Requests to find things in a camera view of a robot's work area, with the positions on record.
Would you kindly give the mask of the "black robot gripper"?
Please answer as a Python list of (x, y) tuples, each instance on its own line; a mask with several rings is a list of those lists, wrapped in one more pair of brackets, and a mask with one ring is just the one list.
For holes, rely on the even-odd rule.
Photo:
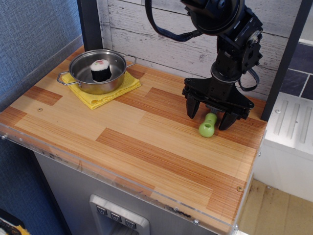
[(227, 130), (238, 119), (247, 119), (254, 103), (241, 94), (234, 83), (224, 83), (216, 78), (186, 78), (182, 94), (186, 98), (187, 115), (193, 119), (200, 103), (225, 111), (219, 130)]

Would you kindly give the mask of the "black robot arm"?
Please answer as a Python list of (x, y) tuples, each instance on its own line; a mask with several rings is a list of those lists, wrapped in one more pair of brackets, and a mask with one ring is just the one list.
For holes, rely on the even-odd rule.
[(184, 0), (183, 4), (196, 29), (217, 36), (217, 58), (211, 77), (186, 78), (182, 94), (187, 115), (194, 118), (199, 105), (222, 112), (219, 130), (228, 129), (236, 120), (246, 119), (254, 103), (241, 94), (235, 84), (247, 72), (256, 83), (253, 70), (262, 58), (262, 23), (243, 0)]

